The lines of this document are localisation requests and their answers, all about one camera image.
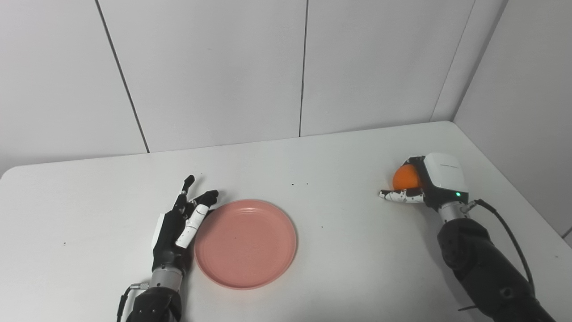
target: table surface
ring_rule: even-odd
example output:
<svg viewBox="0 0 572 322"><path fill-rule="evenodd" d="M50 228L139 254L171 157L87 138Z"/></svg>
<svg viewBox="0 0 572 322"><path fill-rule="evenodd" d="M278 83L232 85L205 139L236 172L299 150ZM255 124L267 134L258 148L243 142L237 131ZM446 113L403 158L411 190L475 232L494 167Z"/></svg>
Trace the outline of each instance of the table surface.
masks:
<svg viewBox="0 0 572 322"><path fill-rule="evenodd" d="M222 203L261 199L287 213L296 257L276 281L231 290L193 263L184 321L490 321L446 268L441 221L378 197L411 155L456 155L472 198L498 209L529 261L537 297L570 320L572 249L449 122L16 167L0 180L3 320L113 321L119 295L148 280L157 216L188 174ZM471 215L522 271L486 210Z"/></svg>

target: pink plate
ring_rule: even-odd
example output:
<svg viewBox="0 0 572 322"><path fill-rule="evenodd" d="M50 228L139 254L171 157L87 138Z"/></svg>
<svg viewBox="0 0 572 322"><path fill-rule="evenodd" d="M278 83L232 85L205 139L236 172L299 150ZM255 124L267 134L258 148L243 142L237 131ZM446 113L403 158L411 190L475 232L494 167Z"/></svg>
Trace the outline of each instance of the pink plate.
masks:
<svg viewBox="0 0 572 322"><path fill-rule="evenodd" d="M296 252L296 232L273 205L239 200L219 207L198 230L194 256L214 282L233 289L266 285L282 275Z"/></svg>

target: white fingertip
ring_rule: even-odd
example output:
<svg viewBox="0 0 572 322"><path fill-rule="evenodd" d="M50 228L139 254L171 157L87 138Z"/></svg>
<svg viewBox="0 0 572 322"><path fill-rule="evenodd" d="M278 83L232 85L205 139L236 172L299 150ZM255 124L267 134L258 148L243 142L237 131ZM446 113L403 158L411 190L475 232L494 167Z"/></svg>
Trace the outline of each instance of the white fingertip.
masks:
<svg viewBox="0 0 572 322"><path fill-rule="evenodd" d="M193 214L185 222L185 229L175 241L175 245L181 248L187 248L194 236L197 234L198 227L201 226L202 220L205 219L209 207L205 205L197 205Z"/></svg>

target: metal connector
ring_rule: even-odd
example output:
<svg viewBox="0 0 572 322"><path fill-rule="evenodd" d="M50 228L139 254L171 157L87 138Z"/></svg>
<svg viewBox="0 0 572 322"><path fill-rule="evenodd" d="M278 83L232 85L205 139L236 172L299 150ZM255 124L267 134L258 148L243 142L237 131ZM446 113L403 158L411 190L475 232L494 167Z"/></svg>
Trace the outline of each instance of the metal connector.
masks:
<svg viewBox="0 0 572 322"><path fill-rule="evenodd" d="M130 289L140 289L140 290L146 290L149 288L149 283L148 282L144 282L144 283L134 283L131 284L129 286Z"/></svg>
<svg viewBox="0 0 572 322"><path fill-rule="evenodd" d="M476 202L473 200L473 201L469 202L466 206L462 206L459 210L463 214L468 214L468 212L471 211L471 209L473 209L475 206L476 206Z"/></svg>

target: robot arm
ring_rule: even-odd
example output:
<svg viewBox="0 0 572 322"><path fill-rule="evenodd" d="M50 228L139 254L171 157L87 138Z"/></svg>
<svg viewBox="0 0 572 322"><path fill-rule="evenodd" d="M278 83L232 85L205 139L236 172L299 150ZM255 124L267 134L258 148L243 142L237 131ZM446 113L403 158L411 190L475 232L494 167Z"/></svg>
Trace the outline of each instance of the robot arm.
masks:
<svg viewBox="0 0 572 322"><path fill-rule="evenodd" d="M443 260L481 312L496 322L554 321L536 300L533 285L494 246L488 231L469 217L474 204L498 213L482 200L469 206L468 189L455 157L441 153L413 156L396 172L394 187L398 189L382 190L380 197L421 201L439 213L443 226L437 240ZM518 243L515 246L520 254Z"/></svg>
<svg viewBox="0 0 572 322"><path fill-rule="evenodd" d="M193 182L192 175L185 179L173 208L158 225L149 289L135 298L128 322L174 322L181 319L182 303L178 291L190 268L188 246L219 196L217 190L211 190L188 201L187 194Z"/></svg>

